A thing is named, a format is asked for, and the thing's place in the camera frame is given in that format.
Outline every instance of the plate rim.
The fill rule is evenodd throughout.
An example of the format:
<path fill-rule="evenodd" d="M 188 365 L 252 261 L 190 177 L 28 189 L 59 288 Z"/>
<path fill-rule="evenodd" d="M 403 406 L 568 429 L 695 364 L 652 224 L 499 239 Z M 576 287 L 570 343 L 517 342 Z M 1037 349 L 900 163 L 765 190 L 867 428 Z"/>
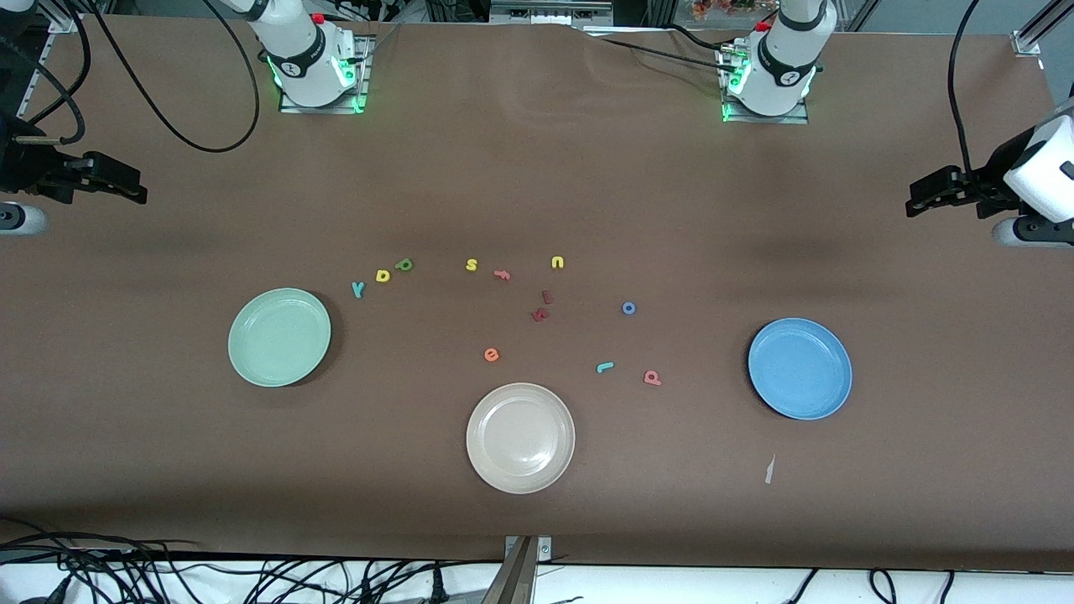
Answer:
<path fill-rule="evenodd" d="M 480 425 L 481 420 L 487 415 L 487 414 L 481 414 L 479 416 L 478 415 L 478 409 L 480 409 L 481 406 L 487 401 L 491 400 L 500 390 L 505 390 L 507 388 L 514 388 L 514 387 L 519 387 L 519 386 L 522 386 L 522 387 L 532 387 L 532 388 L 536 388 L 538 390 L 543 390 L 545 392 L 548 392 L 552 397 L 553 401 L 558 406 L 558 408 L 561 408 L 563 411 L 564 415 L 566 415 L 566 418 L 567 418 L 567 436 L 569 437 L 569 441 L 570 441 L 570 443 L 569 443 L 570 446 L 567 448 L 567 452 L 566 452 L 565 459 L 563 461 L 562 468 L 560 468 L 560 470 L 554 475 L 552 475 L 552 476 L 549 477 L 549 479 L 547 480 L 547 484 L 545 484 L 542 486 L 539 486 L 537 488 L 533 488 L 533 489 L 528 489 L 528 488 L 527 489 L 512 489 L 512 488 L 504 486 L 503 484 L 498 484 L 498 485 L 494 484 L 493 480 L 489 476 L 487 476 L 484 473 L 482 473 L 481 470 L 478 469 L 477 464 L 474 463 L 474 449 L 475 449 L 476 444 L 477 444 L 477 433 L 476 433 L 475 427 L 478 426 L 478 425 Z M 558 394 L 556 394 L 555 392 L 553 392 L 551 388 L 547 388 L 545 386 L 541 386 L 540 384 L 533 384 L 531 382 L 512 382 L 510 384 L 504 384 L 502 386 L 493 388 L 485 396 L 481 397 L 481 400 L 478 401 L 476 405 L 474 405 L 474 411 L 470 412 L 469 420 L 466 422 L 466 457 L 469 459 L 470 468 L 474 469 L 474 472 L 477 473 L 477 475 L 481 478 L 481 480 L 484 481 L 484 484 L 487 484 L 490 487 L 496 489 L 497 491 L 505 492 L 505 493 L 508 493 L 508 494 L 516 494 L 516 495 L 533 494 L 533 493 L 542 491 L 542 490 L 551 487 L 552 485 L 554 485 L 560 478 L 563 477 L 563 475 L 567 472 L 567 469 L 570 466 L 570 462 L 575 458 L 575 447 L 577 445 L 577 442 L 578 442 L 578 432 L 577 432 L 577 429 L 575 427 L 575 417 L 570 414 L 570 409 L 567 407 L 567 404 L 565 402 L 563 402 L 563 399 L 560 398 Z"/>
<path fill-rule="evenodd" d="M 279 383 L 279 384 L 277 384 L 277 383 L 256 382 L 255 379 L 251 379 L 251 377 L 249 375 L 247 375 L 243 371 L 241 371 L 238 369 L 238 365 L 235 363 L 235 353 L 234 353 L 233 343 L 236 340 L 236 333 L 237 333 L 237 331 L 238 331 L 238 329 L 241 327 L 241 325 L 238 322 L 238 319 L 243 316 L 243 313 L 245 313 L 247 311 L 247 308 L 249 308 L 250 306 L 255 305 L 259 300 L 261 300 L 263 298 L 267 298 L 267 297 L 274 296 L 274 294 L 281 294 L 281 293 L 291 294 L 293 299 L 300 299 L 301 298 L 303 301 L 310 303 L 310 305 L 316 308 L 317 313 L 324 317 L 325 325 L 328 326 L 325 337 L 324 337 L 324 347 L 323 347 L 322 350 L 320 350 L 318 353 L 317 360 L 313 363 L 313 366 L 310 366 L 308 371 L 304 372 L 299 377 L 296 377 L 296 378 L 294 378 L 294 379 L 292 379 L 290 382 L 282 382 L 282 383 Z M 308 376 L 310 373 L 313 373 L 314 370 L 316 370 L 321 364 L 321 361 L 324 360 L 324 356 L 328 355 L 329 347 L 331 345 L 332 345 L 332 317 L 331 317 L 331 315 L 329 315 L 328 308 L 324 306 L 324 303 L 321 302 L 319 298 L 317 298 L 316 296 L 314 296 L 309 291 L 306 291 L 305 289 L 300 289 L 297 287 L 277 287 L 275 289 L 270 289 L 267 291 L 262 291 L 261 293 L 255 296 L 246 304 L 244 304 L 242 308 L 240 308 L 238 313 L 235 314 L 235 318 L 232 319 L 232 321 L 231 321 L 231 329 L 228 330 L 228 360 L 231 361 L 231 368 L 233 370 L 235 370 L 235 373 L 237 373 L 240 375 L 240 377 L 242 377 L 246 382 L 249 382 L 250 384 L 252 384 L 255 386 L 260 386 L 262 388 L 280 388 L 280 387 L 284 387 L 284 386 L 290 386 L 292 384 L 301 382 L 306 376 Z"/>
<path fill-rule="evenodd" d="M 785 409 L 782 409 L 777 405 L 774 405 L 767 398 L 765 398 L 765 394 L 763 394 L 760 389 L 757 388 L 757 380 L 754 377 L 754 359 L 756 358 L 757 355 L 757 347 L 759 345 L 758 343 L 761 342 L 763 336 L 779 329 L 780 323 L 788 323 L 788 322 L 807 323 L 827 333 L 839 345 L 839 353 L 840 353 L 839 356 L 841 356 L 843 359 L 846 360 L 846 388 L 845 388 L 846 391 L 843 392 L 841 399 L 839 400 L 839 403 L 833 405 L 832 408 L 827 413 L 825 413 L 824 415 L 803 416 L 803 415 L 796 415 Z M 760 400 L 764 401 L 764 403 L 768 405 L 768 407 L 774 411 L 775 413 L 784 417 L 789 417 L 790 419 L 797 419 L 799 421 L 816 421 L 818 419 L 830 417 L 831 415 L 833 415 L 836 412 L 838 412 L 843 407 L 843 405 L 846 403 L 846 400 L 850 399 L 851 397 L 851 390 L 854 388 L 854 363 L 851 361 L 851 354 L 846 350 L 846 345 L 843 344 L 843 341 L 840 340 L 839 336 L 836 335 L 833 331 L 831 331 L 824 325 L 814 321 L 813 319 L 808 319 L 806 317 L 782 317 L 779 319 L 771 320 L 768 323 L 766 323 L 765 327 L 760 328 L 760 330 L 757 331 L 756 335 L 753 336 L 753 341 L 750 343 L 750 353 L 746 358 L 746 365 L 750 373 L 750 384 L 753 386 L 754 392 L 757 393 Z"/>

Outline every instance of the blue plate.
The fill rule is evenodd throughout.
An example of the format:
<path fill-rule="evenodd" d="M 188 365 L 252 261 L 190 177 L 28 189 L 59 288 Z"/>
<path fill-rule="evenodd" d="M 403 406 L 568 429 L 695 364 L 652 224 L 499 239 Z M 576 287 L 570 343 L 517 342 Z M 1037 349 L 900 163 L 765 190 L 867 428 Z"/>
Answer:
<path fill-rule="evenodd" d="M 777 412 L 794 419 L 821 419 L 839 411 L 851 393 L 851 358 L 824 326 L 779 319 L 753 339 L 750 379 Z"/>

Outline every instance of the brown table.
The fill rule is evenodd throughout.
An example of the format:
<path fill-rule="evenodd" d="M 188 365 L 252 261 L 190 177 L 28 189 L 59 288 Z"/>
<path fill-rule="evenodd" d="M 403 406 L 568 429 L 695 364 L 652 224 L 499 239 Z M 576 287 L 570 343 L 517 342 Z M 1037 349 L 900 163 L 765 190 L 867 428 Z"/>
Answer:
<path fill-rule="evenodd" d="M 111 23 L 182 130 L 243 131 L 218 24 Z M 37 200 L 52 231 L 0 240 L 5 513 L 248 552 L 495 558 L 545 533 L 577 562 L 1074 569 L 1074 256 L 1001 248 L 972 208 L 903 215 L 909 183 L 958 161 L 949 38 L 833 37 L 811 124 L 777 127 L 722 123 L 702 68 L 565 27 L 406 26 L 365 115 L 279 115 L 270 92 L 249 143 L 206 155 L 90 30 L 77 149 L 140 168 L 149 203 Z M 77 40 L 53 57 L 70 81 Z M 958 82 L 978 162 L 1051 104 L 1002 37 L 966 40 Z M 258 388 L 228 329 L 282 286 L 324 301 L 332 347 L 301 385 Z M 751 337 L 783 316 L 850 350 L 828 419 L 751 388 Z M 464 445 L 477 401 L 519 380 L 578 428 L 567 473 L 527 497 Z"/>

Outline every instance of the white plate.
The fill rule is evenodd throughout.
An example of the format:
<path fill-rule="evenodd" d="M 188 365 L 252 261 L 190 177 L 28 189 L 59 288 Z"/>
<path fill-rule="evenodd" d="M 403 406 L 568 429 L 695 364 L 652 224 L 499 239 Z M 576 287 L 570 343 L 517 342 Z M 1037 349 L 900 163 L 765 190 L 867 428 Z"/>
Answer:
<path fill-rule="evenodd" d="M 332 322 L 313 293 L 285 287 L 250 300 L 228 334 L 231 364 L 247 382 L 268 388 L 302 379 L 324 358 Z"/>
<path fill-rule="evenodd" d="M 555 483 L 570 464 L 575 420 L 548 388 L 500 386 L 474 408 L 466 452 L 485 483 L 508 493 L 535 493 Z"/>

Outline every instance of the green plate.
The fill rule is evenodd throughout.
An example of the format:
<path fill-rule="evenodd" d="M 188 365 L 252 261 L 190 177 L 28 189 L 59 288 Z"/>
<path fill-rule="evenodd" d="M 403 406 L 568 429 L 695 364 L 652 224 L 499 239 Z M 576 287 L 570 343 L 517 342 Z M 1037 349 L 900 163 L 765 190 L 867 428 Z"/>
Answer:
<path fill-rule="evenodd" d="M 309 375 L 331 339 L 324 304 L 308 291 L 285 287 L 243 306 L 231 323 L 228 356 L 247 382 L 275 388 Z"/>

